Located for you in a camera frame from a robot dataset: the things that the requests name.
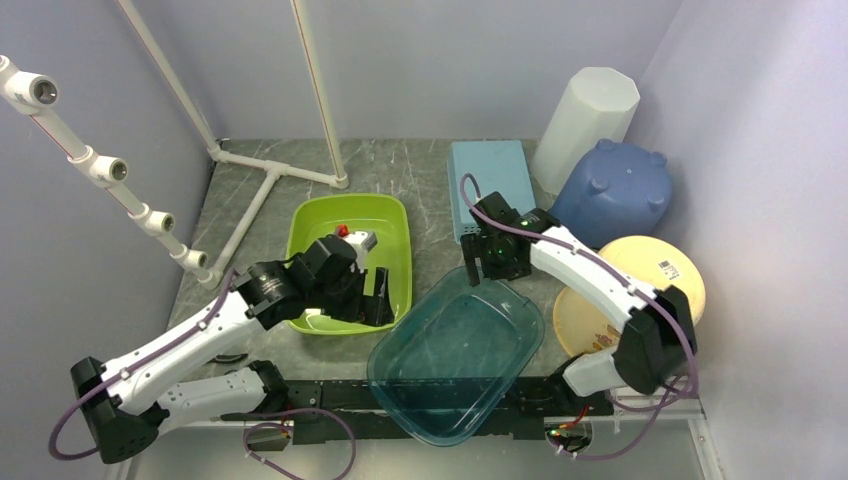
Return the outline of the blue bucket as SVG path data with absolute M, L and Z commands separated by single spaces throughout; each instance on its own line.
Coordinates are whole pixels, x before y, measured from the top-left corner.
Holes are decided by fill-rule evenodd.
M 648 235 L 673 196 L 667 157 L 632 143 L 601 139 L 576 164 L 549 213 L 583 244 Z

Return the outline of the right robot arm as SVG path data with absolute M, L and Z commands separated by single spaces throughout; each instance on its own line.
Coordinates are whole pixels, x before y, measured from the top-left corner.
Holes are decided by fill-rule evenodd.
M 690 379 L 679 395 L 696 392 L 697 341 L 682 290 L 622 272 L 542 209 L 521 214 L 498 192 L 467 206 L 478 225 L 461 238 L 471 285 L 541 271 L 587 300 L 620 334 L 616 345 L 577 354 L 559 368 L 550 391 L 557 411 L 574 415 L 591 395 L 621 387 L 650 395 L 681 369 Z

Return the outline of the light blue perforated basket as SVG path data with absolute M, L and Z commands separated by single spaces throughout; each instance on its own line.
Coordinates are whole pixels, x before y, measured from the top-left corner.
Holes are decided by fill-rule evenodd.
M 520 213 L 536 207 L 523 145 L 519 140 L 456 141 L 447 162 L 455 242 L 478 229 L 459 192 L 464 174 L 472 174 L 483 195 L 499 192 Z

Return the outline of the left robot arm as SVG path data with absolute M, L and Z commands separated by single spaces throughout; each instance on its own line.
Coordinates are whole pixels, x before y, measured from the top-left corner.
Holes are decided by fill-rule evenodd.
M 215 300 L 148 344 L 106 362 L 77 362 L 71 378 L 93 452 L 116 464 L 198 420 L 279 417 L 291 405 L 289 388 L 271 361 L 200 381 L 185 378 L 234 344 L 308 310 L 354 324 L 392 322 L 387 268 L 374 270 L 373 292 L 365 291 L 367 256 L 377 244 L 373 231 L 325 235 L 287 259 L 230 273 Z

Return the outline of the dark green basket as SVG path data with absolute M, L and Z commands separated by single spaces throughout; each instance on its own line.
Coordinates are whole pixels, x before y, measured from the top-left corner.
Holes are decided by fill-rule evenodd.
M 535 355 L 544 317 L 500 281 L 446 273 L 373 348 L 379 406 L 411 437 L 452 447 L 473 436 Z

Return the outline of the white octagonal bin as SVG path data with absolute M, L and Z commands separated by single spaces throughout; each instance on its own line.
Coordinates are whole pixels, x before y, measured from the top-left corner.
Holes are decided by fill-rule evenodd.
M 622 141 L 640 100 L 635 81 L 613 68 L 584 67 L 573 75 L 530 160 L 542 190 L 559 193 L 599 140 Z

